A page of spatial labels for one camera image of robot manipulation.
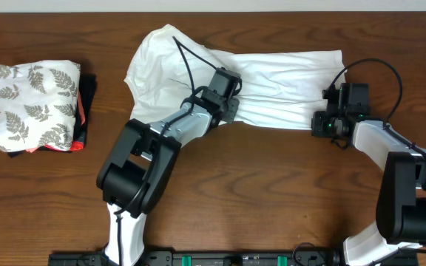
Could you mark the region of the white t-shirt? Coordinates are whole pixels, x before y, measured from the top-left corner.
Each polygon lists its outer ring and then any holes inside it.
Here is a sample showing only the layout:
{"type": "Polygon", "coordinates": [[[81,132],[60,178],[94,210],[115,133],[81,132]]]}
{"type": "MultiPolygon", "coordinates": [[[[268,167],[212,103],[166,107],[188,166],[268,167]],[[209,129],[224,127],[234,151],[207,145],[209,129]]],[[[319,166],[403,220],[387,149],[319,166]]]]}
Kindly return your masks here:
{"type": "Polygon", "coordinates": [[[145,37],[127,70],[131,116],[143,123],[168,117],[192,86],[210,83],[215,67],[243,80],[234,119],[267,128],[309,130],[313,113],[326,107],[322,91],[345,82],[339,50],[234,54],[209,49],[167,24],[145,37]]]}

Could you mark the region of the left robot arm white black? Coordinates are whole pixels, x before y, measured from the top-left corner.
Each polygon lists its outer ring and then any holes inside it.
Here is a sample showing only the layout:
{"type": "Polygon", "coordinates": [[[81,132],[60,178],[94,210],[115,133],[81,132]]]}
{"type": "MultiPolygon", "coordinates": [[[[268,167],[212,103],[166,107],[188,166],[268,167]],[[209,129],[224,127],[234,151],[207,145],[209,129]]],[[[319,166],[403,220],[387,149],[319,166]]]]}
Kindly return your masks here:
{"type": "Polygon", "coordinates": [[[138,263],[146,216],[162,197],[181,148],[220,122],[232,123],[239,103],[238,98],[216,104],[191,97],[168,117],[126,123],[96,180],[110,218],[105,265],[138,263]]]}

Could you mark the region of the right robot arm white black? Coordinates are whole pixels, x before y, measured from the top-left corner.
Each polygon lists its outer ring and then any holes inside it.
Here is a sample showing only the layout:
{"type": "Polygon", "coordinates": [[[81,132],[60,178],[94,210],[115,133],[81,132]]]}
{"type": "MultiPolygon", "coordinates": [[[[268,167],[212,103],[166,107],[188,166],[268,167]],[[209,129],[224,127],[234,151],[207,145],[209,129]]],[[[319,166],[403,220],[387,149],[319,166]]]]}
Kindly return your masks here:
{"type": "Polygon", "coordinates": [[[417,265],[426,253],[426,149],[389,123],[365,115],[316,111],[312,135],[346,140],[383,172],[375,220],[328,254],[328,265],[417,265]]]}

